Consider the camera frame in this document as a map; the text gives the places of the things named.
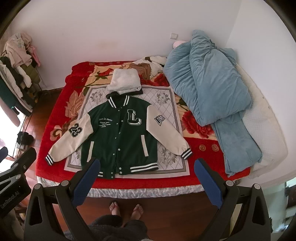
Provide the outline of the white checkered floral cloth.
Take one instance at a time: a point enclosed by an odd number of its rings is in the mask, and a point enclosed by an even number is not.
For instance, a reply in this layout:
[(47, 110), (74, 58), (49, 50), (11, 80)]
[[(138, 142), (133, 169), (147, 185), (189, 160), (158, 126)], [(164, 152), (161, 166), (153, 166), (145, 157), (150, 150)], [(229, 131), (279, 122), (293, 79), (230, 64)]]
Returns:
[[(154, 105), (160, 113), (182, 133), (181, 122), (175, 100), (175, 94), (170, 87), (155, 87), (145, 85), (142, 87), (143, 94), (137, 95), (137, 98), (143, 99)], [(81, 109), (78, 113), (78, 119), (94, 107), (107, 101), (107, 91), (105, 85), (95, 85), (87, 89)], [(158, 143), (158, 170), (139, 172), (136, 174), (121, 176), (116, 174), (116, 178), (132, 178), (132, 179), (155, 179), (155, 178), (172, 178), (180, 176), (188, 176), (188, 161), (171, 154), (162, 144)], [(65, 171), (77, 172), (81, 170), (81, 147), (67, 157)]]

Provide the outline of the dark fuzzy trousers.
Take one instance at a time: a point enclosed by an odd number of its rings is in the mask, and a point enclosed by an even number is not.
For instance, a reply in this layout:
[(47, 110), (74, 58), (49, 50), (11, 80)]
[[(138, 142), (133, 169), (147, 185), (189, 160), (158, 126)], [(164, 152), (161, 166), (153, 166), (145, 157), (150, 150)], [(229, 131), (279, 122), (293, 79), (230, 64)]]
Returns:
[(147, 226), (141, 220), (130, 220), (123, 227), (118, 215), (104, 215), (88, 225), (95, 240), (145, 240), (149, 239)]

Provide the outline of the person's right foot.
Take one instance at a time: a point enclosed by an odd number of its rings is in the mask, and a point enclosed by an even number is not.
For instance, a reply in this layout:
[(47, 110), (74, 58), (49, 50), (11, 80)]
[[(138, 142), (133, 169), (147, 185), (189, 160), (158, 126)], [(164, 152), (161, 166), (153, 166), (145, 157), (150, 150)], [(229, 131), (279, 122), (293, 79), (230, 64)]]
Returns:
[(140, 220), (144, 214), (144, 209), (140, 204), (137, 204), (131, 214), (130, 220)]

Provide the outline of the grey folded hoodie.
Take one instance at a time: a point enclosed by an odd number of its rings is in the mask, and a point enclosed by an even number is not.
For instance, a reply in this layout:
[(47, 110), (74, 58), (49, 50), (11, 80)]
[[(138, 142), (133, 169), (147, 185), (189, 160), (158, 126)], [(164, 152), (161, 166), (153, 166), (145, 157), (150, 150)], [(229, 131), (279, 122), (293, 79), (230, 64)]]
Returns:
[(142, 94), (140, 77), (135, 69), (115, 69), (111, 83), (107, 85), (108, 93), (117, 92), (123, 94)]

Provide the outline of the blue quilt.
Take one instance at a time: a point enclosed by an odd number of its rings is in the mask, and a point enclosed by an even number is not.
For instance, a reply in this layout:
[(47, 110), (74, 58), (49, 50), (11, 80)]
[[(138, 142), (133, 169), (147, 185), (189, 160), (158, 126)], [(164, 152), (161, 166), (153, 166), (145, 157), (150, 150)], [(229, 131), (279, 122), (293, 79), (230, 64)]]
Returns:
[(218, 48), (204, 31), (194, 30), (190, 41), (170, 52), (163, 72), (196, 122), (212, 127), (228, 176), (261, 161), (262, 152), (242, 121), (253, 100), (233, 49)]

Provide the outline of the green white varsity jacket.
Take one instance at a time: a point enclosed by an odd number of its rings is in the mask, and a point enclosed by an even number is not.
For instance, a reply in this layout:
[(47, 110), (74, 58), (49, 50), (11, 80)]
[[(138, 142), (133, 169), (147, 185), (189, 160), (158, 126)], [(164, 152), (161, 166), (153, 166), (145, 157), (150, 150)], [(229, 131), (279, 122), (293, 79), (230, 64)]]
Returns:
[(74, 122), (45, 160), (52, 166), (81, 149), (81, 165), (100, 161), (98, 176), (113, 179), (158, 170), (158, 143), (187, 159), (192, 151), (169, 120), (149, 102), (129, 95), (110, 97)]

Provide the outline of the brown white clothes pile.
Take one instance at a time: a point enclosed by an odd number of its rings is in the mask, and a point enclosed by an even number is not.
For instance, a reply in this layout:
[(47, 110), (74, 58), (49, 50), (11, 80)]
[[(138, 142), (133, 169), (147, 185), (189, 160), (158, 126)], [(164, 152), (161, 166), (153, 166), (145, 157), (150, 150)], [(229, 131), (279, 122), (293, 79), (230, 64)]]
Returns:
[(163, 68), (167, 61), (166, 57), (148, 56), (132, 63), (122, 66), (123, 69), (135, 69), (144, 80), (151, 80), (159, 73), (163, 72)]

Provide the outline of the white mattress pad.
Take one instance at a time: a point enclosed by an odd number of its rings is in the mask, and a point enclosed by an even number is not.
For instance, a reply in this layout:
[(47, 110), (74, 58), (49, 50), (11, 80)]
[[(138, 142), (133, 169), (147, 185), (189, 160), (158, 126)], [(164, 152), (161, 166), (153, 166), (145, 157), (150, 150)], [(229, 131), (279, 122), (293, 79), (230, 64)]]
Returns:
[(288, 155), (285, 137), (273, 110), (251, 77), (239, 65), (241, 74), (253, 100), (245, 111), (243, 123), (262, 152), (262, 159), (251, 167), (250, 179), (259, 177), (277, 167)]

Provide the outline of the pink pillow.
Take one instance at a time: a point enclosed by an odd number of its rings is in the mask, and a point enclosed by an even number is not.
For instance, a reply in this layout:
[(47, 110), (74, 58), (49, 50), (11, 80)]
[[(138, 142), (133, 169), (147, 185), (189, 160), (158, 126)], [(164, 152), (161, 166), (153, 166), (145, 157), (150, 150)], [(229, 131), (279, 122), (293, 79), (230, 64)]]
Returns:
[(186, 43), (184, 40), (175, 41), (173, 43), (173, 49), (177, 48), (179, 45)]

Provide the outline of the clothes rack with garments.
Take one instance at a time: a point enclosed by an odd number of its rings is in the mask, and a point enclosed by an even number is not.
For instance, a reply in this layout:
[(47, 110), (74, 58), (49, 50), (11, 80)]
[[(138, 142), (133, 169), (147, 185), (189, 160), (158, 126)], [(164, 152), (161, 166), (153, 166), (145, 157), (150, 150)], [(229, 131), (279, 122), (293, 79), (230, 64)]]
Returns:
[(1, 109), (15, 125), (20, 113), (30, 116), (42, 90), (37, 67), (41, 62), (27, 33), (16, 33), (1, 52)]

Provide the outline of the person's foot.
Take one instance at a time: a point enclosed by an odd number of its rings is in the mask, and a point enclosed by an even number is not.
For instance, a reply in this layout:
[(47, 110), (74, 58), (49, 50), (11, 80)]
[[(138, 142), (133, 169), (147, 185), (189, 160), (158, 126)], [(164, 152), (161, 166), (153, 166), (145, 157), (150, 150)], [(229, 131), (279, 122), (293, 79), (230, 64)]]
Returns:
[(110, 210), (111, 215), (121, 216), (120, 208), (119, 208), (119, 205), (116, 200), (112, 201), (109, 204), (109, 210)]
[(140, 204), (137, 204), (131, 214), (130, 220), (140, 220), (144, 214), (144, 209)]

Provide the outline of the white wall switch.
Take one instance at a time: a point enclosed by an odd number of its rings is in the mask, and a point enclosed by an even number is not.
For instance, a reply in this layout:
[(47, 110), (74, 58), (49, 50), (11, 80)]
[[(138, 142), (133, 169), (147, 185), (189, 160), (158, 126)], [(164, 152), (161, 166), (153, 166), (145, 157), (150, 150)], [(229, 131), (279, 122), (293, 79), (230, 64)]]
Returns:
[(178, 34), (171, 33), (170, 39), (176, 40), (178, 38)]

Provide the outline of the person's left foot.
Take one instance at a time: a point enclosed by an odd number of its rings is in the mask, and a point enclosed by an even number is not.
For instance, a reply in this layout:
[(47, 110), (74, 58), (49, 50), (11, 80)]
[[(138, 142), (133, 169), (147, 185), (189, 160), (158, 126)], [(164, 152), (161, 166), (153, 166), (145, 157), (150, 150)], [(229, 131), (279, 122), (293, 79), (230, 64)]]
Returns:
[(121, 216), (120, 208), (119, 208), (119, 205), (116, 200), (112, 201), (109, 204), (109, 210), (110, 210), (111, 215)]

